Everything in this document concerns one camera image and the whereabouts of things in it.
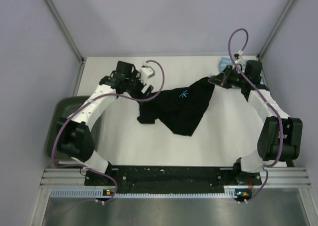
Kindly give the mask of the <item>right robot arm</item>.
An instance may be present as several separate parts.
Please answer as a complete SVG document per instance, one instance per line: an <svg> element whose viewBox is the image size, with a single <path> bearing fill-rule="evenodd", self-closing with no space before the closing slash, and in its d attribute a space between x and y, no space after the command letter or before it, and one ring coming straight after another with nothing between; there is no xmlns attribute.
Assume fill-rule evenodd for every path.
<svg viewBox="0 0 318 226"><path fill-rule="evenodd" d="M239 158L240 167L232 171L232 179L237 184L248 181L250 173L259 172L267 161L295 160L300 154L303 122L290 117L272 98L268 87L262 83L262 69L260 61L248 60L240 71L226 66L218 75L209 78L209 83L222 88L239 88L263 122L257 149Z"/></svg>

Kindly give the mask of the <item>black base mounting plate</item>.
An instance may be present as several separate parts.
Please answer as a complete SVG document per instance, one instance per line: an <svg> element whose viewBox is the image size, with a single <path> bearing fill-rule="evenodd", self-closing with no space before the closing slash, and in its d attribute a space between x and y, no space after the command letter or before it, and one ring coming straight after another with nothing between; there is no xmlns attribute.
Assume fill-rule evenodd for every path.
<svg viewBox="0 0 318 226"><path fill-rule="evenodd" d="M110 179L88 171L86 186L118 184L118 193L221 193L224 186L261 185L259 173L237 167L114 165Z"/></svg>

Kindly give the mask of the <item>black t-shirt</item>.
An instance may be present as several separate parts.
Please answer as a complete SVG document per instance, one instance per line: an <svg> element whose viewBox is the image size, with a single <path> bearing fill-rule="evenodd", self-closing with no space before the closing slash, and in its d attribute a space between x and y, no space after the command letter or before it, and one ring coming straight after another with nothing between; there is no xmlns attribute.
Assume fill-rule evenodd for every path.
<svg viewBox="0 0 318 226"><path fill-rule="evenodd" d="M164 90L139 108L137 120L154 124L159 119L174 134L192 136L209 107L215 85L204 77L188 87Z"/></svg>

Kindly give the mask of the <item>left aluminium frame post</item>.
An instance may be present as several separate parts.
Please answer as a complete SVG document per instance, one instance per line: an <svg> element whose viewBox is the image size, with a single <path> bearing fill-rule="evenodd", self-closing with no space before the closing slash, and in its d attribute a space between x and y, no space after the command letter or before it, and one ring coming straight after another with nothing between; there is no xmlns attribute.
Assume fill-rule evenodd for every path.
<svg viewBox="0 0 318 226"><path fill-rule="evenodd" d="M55 7L52 0L43 0L44 4L48 8L51 16L53 17L58 29L60 30L60 33L62 34L63 38L65 39L66 43L68 44L70 50L75 55L76 59L80 62L84 62L84 57L80 53L78 47L76 46L69 30L67 29L62 17L60 16L57 8Z"/></svg>

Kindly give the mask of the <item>right aluminium frame post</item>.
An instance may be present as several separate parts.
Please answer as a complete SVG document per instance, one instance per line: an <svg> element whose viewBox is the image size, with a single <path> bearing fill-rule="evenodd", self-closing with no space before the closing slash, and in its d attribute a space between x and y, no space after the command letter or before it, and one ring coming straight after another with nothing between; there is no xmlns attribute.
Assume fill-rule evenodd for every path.
<svg viewBox="0 0 318 226"><path fill-rule="evenodd" d="M292 9L294 8L297 2L298 0L288 0L285 4L281 14L279 15L268 37L266 38L262 48L260 49L260 52L256 55L259 60L262 60L265 54L268 52L269 47L271 46L272 42L274 41L275 37L279 33L284 22L286 21L287 17L291 13Z"/></svg>

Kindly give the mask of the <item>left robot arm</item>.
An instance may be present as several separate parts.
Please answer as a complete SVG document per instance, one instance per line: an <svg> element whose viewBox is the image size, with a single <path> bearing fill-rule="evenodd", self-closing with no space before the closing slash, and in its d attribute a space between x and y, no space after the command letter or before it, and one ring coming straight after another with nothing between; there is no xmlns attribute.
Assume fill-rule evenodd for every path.
<svg viewBox="0 0 318 226"><path fill-rule="evenodd" d="M111 74L100 79L88 99L68 117L62 117L56 124L51 161L57 166L57 152L67 155L89 170L96 172L95 178L101 184L111 182L111 163L95 149L91 130L104 111L118 98L126 98L139 103L153 99L153 86L148 83L156 71L147 60L137 69L134 64L118 61Z"/></svg>

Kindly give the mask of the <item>dark green plastic bin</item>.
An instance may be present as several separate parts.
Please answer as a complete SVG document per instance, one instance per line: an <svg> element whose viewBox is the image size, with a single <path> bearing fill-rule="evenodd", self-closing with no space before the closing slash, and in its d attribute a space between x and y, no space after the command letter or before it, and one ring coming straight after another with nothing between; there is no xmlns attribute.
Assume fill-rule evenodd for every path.
<svg viewBox="0 0 318 226"><path fill-rule="evenodd" d="M78 110L84 102L89 98L89 95L84 96L72 96L67 97L60 100L54 110L50 127L48 130L48 135L45 142L45 152L48 157L52 155L53 144L58 134L58 124L60 118L67 118L72 115L76 110ZM98 143L100 138L100 131L101 131L101 120L102 116L98 118L95 122L94 126L91 129L92 139L95 143L95 150L98 149Z"/></svg>

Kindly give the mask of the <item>aluminium frame post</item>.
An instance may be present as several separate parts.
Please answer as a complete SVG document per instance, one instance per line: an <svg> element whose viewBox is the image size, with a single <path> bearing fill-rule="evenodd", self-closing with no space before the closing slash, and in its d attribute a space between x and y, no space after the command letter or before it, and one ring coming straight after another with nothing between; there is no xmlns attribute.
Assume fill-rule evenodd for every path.
<svg viewBox="0 0 318 226"><path fill-rule="evenodd" d="M76 46L69 30L67 29L62 17L60 16L57 8L55 7L52 0L43 0L44 4L48 8L51 16L53 17L58 29L60 30L60 33L62 34L63 38L65 39L66 43L68 44L70 50L75 55L76 59L80 62L84 62L84 57L80 53L78 47Z"/></svg>
<svg viewBox="0 0 318 226"><path fill-rule="evenodd" d="M285 4L281 14L279 15L268 37L266 38L262 48L260 49L260 52L256 55L259 60L262 60L265 54L268 52L269 47L271 46L272 42L274 41L275 37L279 33L284 22L286 21L287 17L291 13L292 9L294 8L297 2L298 0L288 0Z"/></svg>

